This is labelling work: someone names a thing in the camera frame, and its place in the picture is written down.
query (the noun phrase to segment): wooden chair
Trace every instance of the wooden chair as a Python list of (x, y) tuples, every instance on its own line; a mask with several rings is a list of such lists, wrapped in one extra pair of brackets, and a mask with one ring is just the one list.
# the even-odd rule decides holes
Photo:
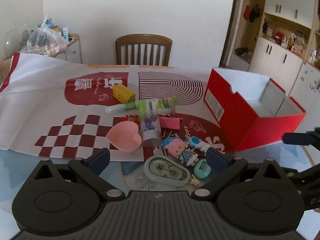
[[(143, 62), (141, 63), (141, 45), (144, 44), (144, 53), (143, 53)], [(149, 55), (149, 62), (147, 63), (148, 58), (148, 44), (151, 44), (151, 50)], [(138, 52), (137, 52), (137, 59), (135, 60), (135, 45), (138, 45)], [(125, 53), (124, 53), (124, 63), (125, 65), (153, 65), (154, 63), (154, 50), (155, 45), (157, 45), (157, 52), (156, 52), (156, 62), (155, 65), (159, 66), (168, 66), (169, 64), (169, 57), (171, 51), (172, 40), (154, 34), (131, 34), (126, 35), (118, 38), (116, 40), (116, 61), (117, 65), (122, 64), (121, 60), (121, 47), (125, 46)], [(131, 46), (131, 61), (129, 62), (128, 59), (128, 46)], [(164, 46), (164, 56), (163, 62), (160, 62), (160, 51), (161, 46)]]

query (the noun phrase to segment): heart-shaped container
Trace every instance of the heart-shaped container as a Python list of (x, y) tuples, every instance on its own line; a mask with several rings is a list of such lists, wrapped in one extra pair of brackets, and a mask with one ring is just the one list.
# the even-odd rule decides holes
[(142, 143), (139, 126), (135, 122), (117, 123), (107, 134), (109, 142), (122, 152), (134, 152)]

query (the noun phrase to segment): metal screw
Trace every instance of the metal screw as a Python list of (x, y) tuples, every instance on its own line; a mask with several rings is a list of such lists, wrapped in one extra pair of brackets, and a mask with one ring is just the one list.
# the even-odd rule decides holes
[(107, 191), (107, 196), (108, 197), (121, 197), (122, 191), (119, 189), (110, 189)]
[(198, 197), (207, 197), (210, 195), (210, 191), (205, 188), (199, 188), (195, 191), (195, 195)]

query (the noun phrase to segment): white chinese character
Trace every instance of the white chinese character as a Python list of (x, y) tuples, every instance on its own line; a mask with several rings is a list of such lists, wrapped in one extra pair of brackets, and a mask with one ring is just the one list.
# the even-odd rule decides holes
[(92, 88), (92, 78), (82, 78), (82, 79), (76, 79), (75, 81), (75, 91), (79, 89), (86, 90), (87, 88)]
[(113, 88), (117, 84), (122, 84), (121, 78), (111, 78), (108, 80), (107, 78), (104, 79), (104, 87), (105, 88)]

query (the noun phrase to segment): yellow box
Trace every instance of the yellow box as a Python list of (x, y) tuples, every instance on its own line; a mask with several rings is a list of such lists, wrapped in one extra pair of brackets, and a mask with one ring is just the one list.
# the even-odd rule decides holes
[(113, 87), (112, 94), (123, 104), (136, 100), (135, 94), (123, 84), (115, 85)]

